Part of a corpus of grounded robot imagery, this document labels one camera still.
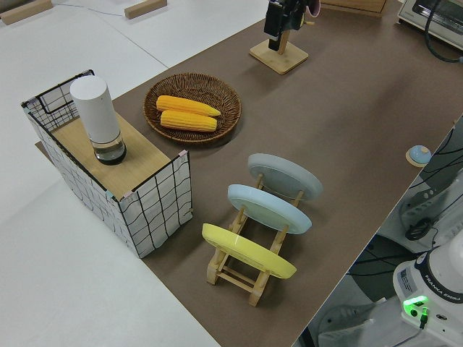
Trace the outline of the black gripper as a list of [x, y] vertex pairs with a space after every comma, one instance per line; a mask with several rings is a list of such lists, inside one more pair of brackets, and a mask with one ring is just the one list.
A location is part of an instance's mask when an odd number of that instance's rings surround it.
[[279, 1], [269, 1], [264, 24], [264, 33], [269, 36], [277, 36], [269, 38], [268, 48], [271, 50], [279, 50], [281, 37], [278, 35], [281, 29], [283, 15], [283, 4]]

